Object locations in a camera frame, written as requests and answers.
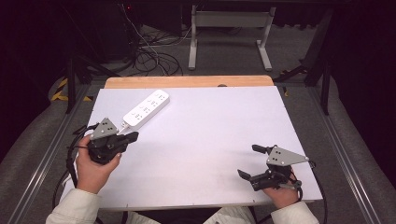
white power strip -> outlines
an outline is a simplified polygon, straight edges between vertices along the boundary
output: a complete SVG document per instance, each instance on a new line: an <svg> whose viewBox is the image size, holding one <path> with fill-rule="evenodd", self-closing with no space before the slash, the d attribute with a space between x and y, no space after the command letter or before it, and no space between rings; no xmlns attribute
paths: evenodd
<svg viewBox="0 0 396 224"><path fill-rule="evenodd" d="M168 93L162 90L156 90L123 117L123 123L121 124L123 129L120 133L127 128L137 131L169 102L170 98Z"/></svg>

white tabletop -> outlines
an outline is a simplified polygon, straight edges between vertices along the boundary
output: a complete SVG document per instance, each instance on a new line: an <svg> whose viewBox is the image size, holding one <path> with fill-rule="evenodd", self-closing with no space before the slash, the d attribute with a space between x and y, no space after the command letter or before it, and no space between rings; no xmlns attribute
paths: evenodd
<svg viewBox="0 0 396 224"><path fill-rule="evenodd" d="M122 117L157 89L100 90L89 125ZM237 169L267 170L266 154L251 145L304 150L277 87L169 88L170 103L140 130L120 166L100 191L101 208L150 210L259 205L270 199L254 191ZM303 182L303 200L320 200L307 162L292 166ZM64 195L73 188L68 181Z"/></svg>

person's right hand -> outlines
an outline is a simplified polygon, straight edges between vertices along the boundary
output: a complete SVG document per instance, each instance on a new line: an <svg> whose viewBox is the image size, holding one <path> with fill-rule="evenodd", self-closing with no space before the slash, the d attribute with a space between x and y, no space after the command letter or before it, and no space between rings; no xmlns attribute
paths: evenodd
<svg viewBox="0 0 396 224"><path fill-rule="evenodd" d="M88 149L90 137L83 137L78 146L78 156L76 158L78 184L77 189L82 189L90 193L97 194L105 185L111 172L120 164L121 154L117 154L108 164L102 165L91 160Z"/></svg>
<svg viewBox="0 0 396 224"><path fill-rule="evenodd" d="M286 188L279 188L279 189L263 189L264 193L268 195L276 208L284 208L289 205L292 205L298 201L298 192L297 189L286 189Z"/></svg>

table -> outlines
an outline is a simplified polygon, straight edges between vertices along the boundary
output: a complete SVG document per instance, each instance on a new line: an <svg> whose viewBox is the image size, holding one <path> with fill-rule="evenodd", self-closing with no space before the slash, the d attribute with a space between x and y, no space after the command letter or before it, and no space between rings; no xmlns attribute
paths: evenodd
<svg viewBox="0 0 396 224"><path fill-rule="evenodd" d="M268 76L113 77L98 94L90 125L108 117L119 128L123 115L158 88L168 92L171 101L139 129L139 139L123 153L100 192L102 209L266 204L270 199L237 173L241 169L257 175L267 169L268 156L254 152L251 145L277 143L304 155ZM303 189L309 186L304 200L320 200L309 164L295 164L293 170ZM64 194L71 188L68 181Z"/></svg>

metal stand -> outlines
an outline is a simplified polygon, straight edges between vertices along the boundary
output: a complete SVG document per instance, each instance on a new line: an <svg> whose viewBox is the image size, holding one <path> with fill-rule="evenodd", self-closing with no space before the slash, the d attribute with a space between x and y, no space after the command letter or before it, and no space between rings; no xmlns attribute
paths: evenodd
<svg viewBox="0 0 396 224"><path fill-rule="evenodd" d="M68 88L68 105L66 114L69 114L76 104L76 79L75 76L78 77L81 83L90 84L92 77L87 69L90 66L97 71L108 77L119 77L116 73L111 72L107 68L103 67L98 63L94 63L90 59L85 56L73 56L69 59L67 63L67 88Z"/></svg>
<svg viewBox="0 0 396 224"><path fill-rule="evenodd" d="M308 71L307 76L304 80L306 86L315 86L318 83L320 77L323 76L322 92L320 96L320 104L323 112L329 115L327 110L328 98L329 98L329 87L330 87L330 66L329 58L324 51L324 44L326 41L326 34L331 27L333 9L329 8L323 15L320 21L315 36L309 46L305 58L302 60L302 64L289 72L284 72L280 77L274 78L274 82L283 82L297 74Z"/></svg>
<svg viewBox="0 0 396 224"><path fill-rule="evenodd" d="M195 69L198 45L197 27L264 27L262 39L257 40L257 47L262 56L265 70L272 71L272 65L265 50L265 43L270 33L275 11L275 7L271 7L269 12L196 11L196 6L192 6L189 69Z"/></svg>

